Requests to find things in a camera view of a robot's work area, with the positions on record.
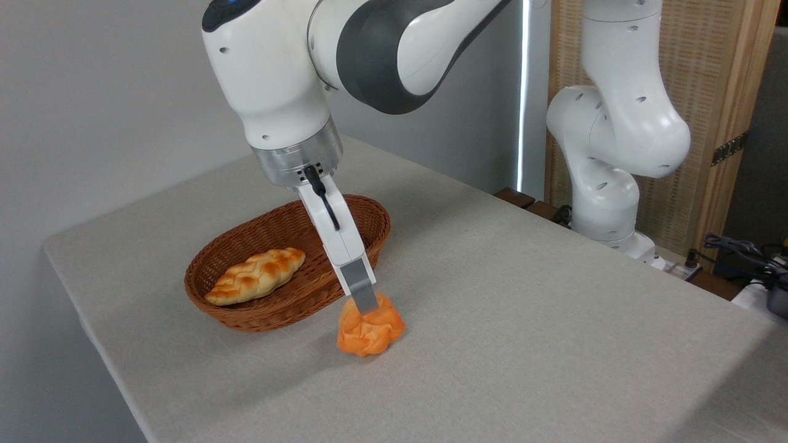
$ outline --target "wicker basket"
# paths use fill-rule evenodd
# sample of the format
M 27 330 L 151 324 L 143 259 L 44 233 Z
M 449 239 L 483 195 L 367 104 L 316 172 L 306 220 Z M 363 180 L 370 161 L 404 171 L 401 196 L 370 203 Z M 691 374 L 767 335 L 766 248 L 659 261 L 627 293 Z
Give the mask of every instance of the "wicker basket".
M 391 232 L 388 212 L 375 200 L 346 195 L 372 267 Z M 230 266 L 269 249 L 298 248 L 307 254 L 292 279 L 270 295 L 230 306 L 214 306 L 205 295 Z M 186 269 L 186 293 L 203 312 L 227 327 L 262 332 L 298 322 L 344 294 L 323 251 L 318 232 L 300 201 L 290 202 L 221 234 Z

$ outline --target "orange play dough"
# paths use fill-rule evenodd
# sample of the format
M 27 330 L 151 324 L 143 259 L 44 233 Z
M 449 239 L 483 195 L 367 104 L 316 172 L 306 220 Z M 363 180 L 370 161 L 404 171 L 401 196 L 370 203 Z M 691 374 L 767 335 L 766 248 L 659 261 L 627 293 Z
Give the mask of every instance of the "orange play dough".
M 348 297 L 336 336 L 336 346 L 342 351 L 359 357 L 381 354 L 404 332 L 405 322 L 391 300 L 379 292 L 375 292 L 375 296 L 380 307 L 363 317 L 353 298 Z

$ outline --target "black cable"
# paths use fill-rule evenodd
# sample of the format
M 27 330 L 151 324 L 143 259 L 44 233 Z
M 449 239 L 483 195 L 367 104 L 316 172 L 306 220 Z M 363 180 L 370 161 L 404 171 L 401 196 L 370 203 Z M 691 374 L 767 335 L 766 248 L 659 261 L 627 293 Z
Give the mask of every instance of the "black cable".
M 729 252 L 730 254 L 724 258 L 736 254 L 741 259 L 757 266 L 777 266 L 788 270 L 788 267 L 782 263 L 767 258 L 759 248 L 756 248 L 755 244 L 749 241 L 734 240 L 727 236 L 709 233 L 704 237 L 703 245 L 708 249 L 720 249 Z
M 780 287 L 781 289 L 783 289 L 785 291 L 788 291 L 788 285 L 786 285 L 779 278 L 773 278 L 773 277 L 770 277 L 769 275 L 759 274 L 757 272 L 752 272 L 752 271 L 747 271 L 747 270 L 740 270 L 738 268 L 734 268 L 734 267 L 728 266 L 728 265 L 726 265 L 724 263 L 719 262 L 719 260 L 714 260 L 713 258 L 700 253 L 695 248 L 692 248 L 692 249 L 689 250 L 689 255 L 693 255 L 693 256 L 696 255 L 697 257 L 701 257 L 702 259 L 706 260 L 707 262 L 714 263 L 717 266 L 727 270 L 728 272 L 732 272 L 734 274 L 740 274 L 740 275 L 743 275 L 745 277 L 749 277 L 749 278 L 751 278 L 753 280 L 763 281 L 764 283 L 769 283 L 771 285 L 776 285 L 776 286 Z

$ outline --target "braided bread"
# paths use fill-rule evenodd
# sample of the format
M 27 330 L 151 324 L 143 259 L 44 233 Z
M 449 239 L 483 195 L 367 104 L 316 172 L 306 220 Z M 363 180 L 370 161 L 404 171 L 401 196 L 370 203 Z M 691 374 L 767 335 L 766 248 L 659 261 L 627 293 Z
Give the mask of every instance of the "braided bread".
M 405 330 L 405 322 L 388 297 L 375 292 L 380 307 L 363 317 L 350 298 L 340 314 L 336 346 L 348 354 L 366 357 L 381 354 Z
M 205 295 L 205 300 L 225 306 L 267 296 L 290 281 L 306 257 L 303 251 L 294 248 L 252 255 L 246 262 L 230 266 Z

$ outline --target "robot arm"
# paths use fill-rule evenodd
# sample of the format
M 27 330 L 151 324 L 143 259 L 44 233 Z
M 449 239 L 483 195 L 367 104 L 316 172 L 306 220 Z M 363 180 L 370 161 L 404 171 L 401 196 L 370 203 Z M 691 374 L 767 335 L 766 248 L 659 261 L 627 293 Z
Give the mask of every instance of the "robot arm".
M 375 276 L 332 178 L 342 145 L 324 90 L 410 112 L 505 2 L 213 0 L 203 16 L 208 57 L 248 143 L 269 180 L 299 194 L 362 314 L 377 309 Z
M 387 114 L 424 104 L 509 0 L 322 0 L 309 26 L 318 75 Z
M 665 177 L 690 150 L 660 75 L 661 11 L 662 0 L 586 0 L 582 63 L 596 86 L 564 88 L 547 116 L 572 181 L 572 229 L 656 267 L 654 243 L 635 232 L 630 173 Z

